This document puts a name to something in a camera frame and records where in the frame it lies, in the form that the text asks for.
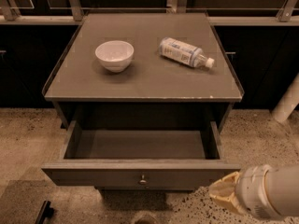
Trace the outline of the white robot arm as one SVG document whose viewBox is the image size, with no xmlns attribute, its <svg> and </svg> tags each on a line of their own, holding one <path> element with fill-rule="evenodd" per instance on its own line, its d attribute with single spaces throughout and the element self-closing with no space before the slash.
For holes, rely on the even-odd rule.
<svg viewBox="0 0 299 224">
<path fill-rule="evenodd" d="M 208 188 L 214 203 L 260 220 L 299 216 L 299 165 L 268 164 L 233 172 Z"/>
</svg>

